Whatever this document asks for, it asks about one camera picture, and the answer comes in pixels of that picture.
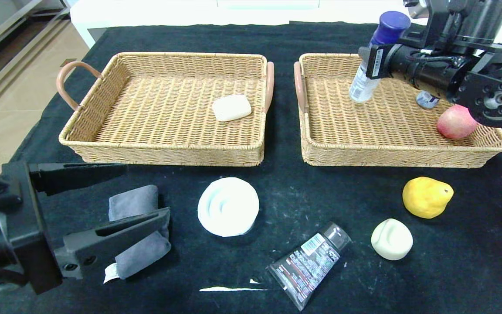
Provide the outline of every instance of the wicker basket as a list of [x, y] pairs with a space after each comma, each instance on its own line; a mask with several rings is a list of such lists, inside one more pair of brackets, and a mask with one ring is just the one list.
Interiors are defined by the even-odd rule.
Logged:
[[[76, 66], [98, 79], [80, 105], [64, 91]], [[87, 162], [247, 167], [263, 161], [274, 65], [261, 55], [122, 52], [102, 72], [71, 62], [58, 91], [75, 111], [59, 141]], [[243, 94], [251, 114], [219, 122], [211, 105]]]
[[406, 83], [381, 80], [373, 98], [351, 101], [348, 91], [360, 58], [350, 54], [304, 54], [296, 62], [301, 152], [310, 165], [481, 167], [502, 152], [502, 131], [478, 126], [461, 140], [443, 137], [437, 119], [451, 106], [416, 104], [419, 92]]

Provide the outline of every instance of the spray can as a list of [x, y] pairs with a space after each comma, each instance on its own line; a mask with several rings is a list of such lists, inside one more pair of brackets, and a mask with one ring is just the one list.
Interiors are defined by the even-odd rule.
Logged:
[[[393, 44], [404, 31], [410, 27], [410, 18], [401, 12], [388, 11], [379, 17], [379, 26], [369, 41], [369, 47], [373, 44]], [[357, 69], [354, 82], [350, 87], [350, 98], [355, 102], [366, 102], [373, 95], [373, 90], [379, 85], [380, 79], [370, 79], [365, 73], [367, 63], [362, 61]]]

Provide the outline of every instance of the tape roll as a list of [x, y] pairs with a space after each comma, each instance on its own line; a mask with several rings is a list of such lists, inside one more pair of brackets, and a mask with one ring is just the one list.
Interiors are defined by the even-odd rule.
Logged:
[[251, 184], [224, 177], [211, 183], [201, 195], [197, 215], [207, 231], [229, 237], [247, 233], [259, 214], [259, 197]]

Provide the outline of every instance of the black tablecloth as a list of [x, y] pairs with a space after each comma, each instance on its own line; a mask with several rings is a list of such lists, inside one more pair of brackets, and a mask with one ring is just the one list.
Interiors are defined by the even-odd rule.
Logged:
[[[306, 52], [355, 52], [374, 29], [374, 24], [291, 23], [108, 30], [84, 59], [99, 70], [122, 51], [249, 53], [275, 62], [265, 160], [248, 168], [129, 166], [123, 177], [91, 188], [40, 195], [51, 243], [59, 246], [63, 235], [104, 223], [110, 196], [155, 184], [161, 205], [172, 209], [173, 249], [129, 280], [103, 286], [103, 273], [95, 272], [39, 296], [30, 288], [0, 294], [0, 313], [297, 312], [269, 282], [265, 267], [328, 220], [342, 226], [353, 243], [304, 312], [502, 313], [502, 154], [480, 169], [311, 167], [301, 159], [293, 62]], [[80, 101], [93, 81], [78, 70], [66, 88]], [[54, 97], [14, 160], [81, 161], [58, 143], [70, 115]], [[402, 187], [421, 175], [455, 189], [438, 218], [416, 218], [402, 205]], [[211, 181], [229, 176], [255, 187], [261, 212], [249, 234], [220, 238], [199, 224], [197, 202]], [[370, 244], [373, 228], [389, 217], [404, 222], [414, 237], [410, 254], [397, 262], [382, 259]], [[199, 292], [253, 287], [251, 277], [273, 289]]]

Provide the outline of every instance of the white soap bar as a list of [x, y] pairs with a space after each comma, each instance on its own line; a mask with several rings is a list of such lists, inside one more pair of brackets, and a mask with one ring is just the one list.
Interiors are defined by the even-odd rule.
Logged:
[[371, 245], [375, 252], [389, 260], [399, 260], [406, 256], [413, 243], [410, 229], [392, 218], [379, 223], [371, 234]]
[[251, 104], [245, 95], [230, 95], [215, 100], [213, 112], [218, 121], [235, 120], [249, 115]]

